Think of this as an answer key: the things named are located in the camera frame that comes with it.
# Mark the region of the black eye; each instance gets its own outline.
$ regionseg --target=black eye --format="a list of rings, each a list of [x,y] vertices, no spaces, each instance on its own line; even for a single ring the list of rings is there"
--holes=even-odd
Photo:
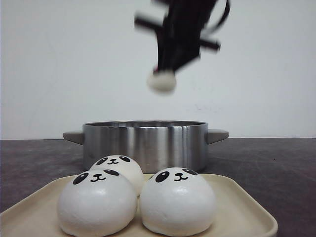
[[[100,160],[96,163],[96,165],[100,165],[100,164],[102,164],[103,162],[106,162],[107,159],[108,159],[107,157],[104,157],[104,158],[100,159]]]
[[[128,157],[119,157],[119,158],[125,162],[130,162],[130,159]]]
[[[189,174],[192,174],[192,175],[198,175],[198,173],[194,172],[193,170],[190,170],[190,169],[182,169],[184,172],[187,172]]]
[[[119,176],[119,173],[117,173],[116,171],[111,170],[111,169],[105,169],[104,172],[106,172],[107,174]]]
[[[81,175],[79,175],[76,179],[74,179],[73,184],[78,184],[80,182],[82,182],[86,177],[88,177],[88,173],[83,173]]]
[[[157,177],[156,177],[156,182],[157,182],[157,183],[162,182],[163,180],[165,180],[166,178],[168,178],[169,174],[170,174],[170,173],[169,173],[168,171],[165,171],[165,172],[163,172],[163,173],[160,173],[160,174],[157,175]]]

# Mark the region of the gray table surface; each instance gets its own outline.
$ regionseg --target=gray table surface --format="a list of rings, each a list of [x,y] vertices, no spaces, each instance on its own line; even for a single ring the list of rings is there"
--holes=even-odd
[[[82,146],[1,141],[1,212],[47,183],[84,171]],[[229,138],[209,146],[203,173],[237,181],[277,220],[278,237],[316,236],[316,139]]]

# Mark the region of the pot rim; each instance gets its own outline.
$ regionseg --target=pot rim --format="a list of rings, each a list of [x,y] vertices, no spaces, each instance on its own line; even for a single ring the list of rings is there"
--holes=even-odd
[[[126,123],[136,123],[136,125],[126,125]],[[137,125],[137,123],[148,123],[148,125]],[[150,125],[150,123],[166,123],[166,125]],[[143,128],[158,128],[158,127],[192,127],[207,125],[206,122],[200,121],[186,121],[186,120],[118,120],[118,121],[104,121],[104,122],[89,122],[85,123],[84,126],[95,126],[95,127],[112,127],[112,128],[127,128],[127,127],[143,127]]]

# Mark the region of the white wall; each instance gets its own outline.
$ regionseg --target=white wall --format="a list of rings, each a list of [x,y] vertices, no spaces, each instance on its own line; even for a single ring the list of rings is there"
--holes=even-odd
[[[224,9],[220,0],[214,18]],[[156,39],[149,0],[2,0],[1,138],[62,138],[85,122],[201,120],[231,137],[316,137],[316,1],[234,0],[218,54],[147,89]]]

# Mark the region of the smiling mouth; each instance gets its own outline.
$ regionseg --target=smiling mouth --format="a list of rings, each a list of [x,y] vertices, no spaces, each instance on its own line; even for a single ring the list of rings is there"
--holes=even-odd
[[[97,179],[96,180],[90,180],[91,182],[97,182],[97,181],[99,181],[99,180],[105,180],[106,179],[106,177],[104,177],[104,178],[99,178],[99,177],[97,177]]]
[[[188,179],[188,177],[185,177],[185,178],[179,177],[179,179],[174,179],[174,181],[181,181],[181,180],[186,180],[186,179]]]
[[[113,161],[112,163],[108,163],[108,164],[118,164],[118,162]]]

